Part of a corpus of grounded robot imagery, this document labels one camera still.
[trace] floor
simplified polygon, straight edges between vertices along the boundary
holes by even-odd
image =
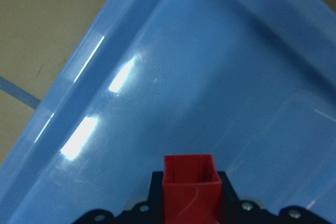
[[[104,2],[0,0],[0,164]]]

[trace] red plastic part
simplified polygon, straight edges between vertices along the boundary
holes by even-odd
[[[165,156],[162,189],[165,224],[220,222],[222,181],[212,155]]]

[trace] blue tape line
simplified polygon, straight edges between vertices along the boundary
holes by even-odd
[[[36,107],[40,103],[40,100],[37,99],[35,96],[19,88],[17,85],[5,80],[1,76],[0,76],[0,89],[6,92],[7,94],[11,95],[15,99],[19,100],[20,102],[24,103],[25,105],[31,107],[32,109],[36,109]]]

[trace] blue plastic bin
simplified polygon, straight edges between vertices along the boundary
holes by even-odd
[[[189,153],[336,222],[335,85],[320,0],[108,0],[0,169],[0,223],[117,215]]]

